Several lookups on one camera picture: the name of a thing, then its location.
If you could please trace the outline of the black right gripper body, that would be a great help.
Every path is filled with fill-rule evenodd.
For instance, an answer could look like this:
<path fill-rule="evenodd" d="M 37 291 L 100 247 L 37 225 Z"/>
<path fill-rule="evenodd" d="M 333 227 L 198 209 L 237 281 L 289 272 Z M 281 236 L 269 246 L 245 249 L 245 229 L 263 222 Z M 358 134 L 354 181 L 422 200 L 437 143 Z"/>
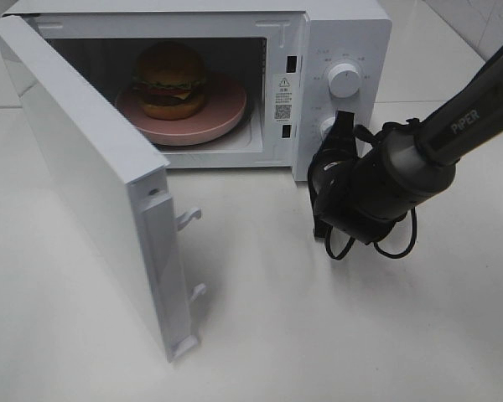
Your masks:
<path fill-rule="evenodd" d="M 382 240 L 386 225 L 366 217 L 350 201 L 350 175 L 359 160 L 352 130 L 330 130 L 308 170 L 314 236 L 338 229 L 362 243 Z"/>

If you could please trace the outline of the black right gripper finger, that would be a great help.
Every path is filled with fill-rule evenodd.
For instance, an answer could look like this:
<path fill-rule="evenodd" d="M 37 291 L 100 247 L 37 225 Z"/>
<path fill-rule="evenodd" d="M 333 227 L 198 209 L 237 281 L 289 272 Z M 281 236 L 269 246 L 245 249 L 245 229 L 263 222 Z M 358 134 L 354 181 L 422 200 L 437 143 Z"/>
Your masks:
<path fill-rule="evenodd" d="M 355 143 L 353 134 L 355 114 L 350 111 L 337 110 L 333 125 L 333 138 L 338 145 Z"/>

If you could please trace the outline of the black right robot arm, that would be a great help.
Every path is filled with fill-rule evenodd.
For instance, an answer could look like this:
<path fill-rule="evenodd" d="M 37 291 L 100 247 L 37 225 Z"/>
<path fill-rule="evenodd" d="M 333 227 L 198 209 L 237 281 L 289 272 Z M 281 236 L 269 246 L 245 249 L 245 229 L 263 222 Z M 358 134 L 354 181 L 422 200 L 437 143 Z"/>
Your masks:
<path fill-rule="evenodd" d="M 453 98 L 423 121 L 387 122 L 377 134 L 337 111 L 308 170 L 314 235 L 338 229 L 364 244 L 443 192 L 465 154 L 503 132 L 503 45 Z"/>

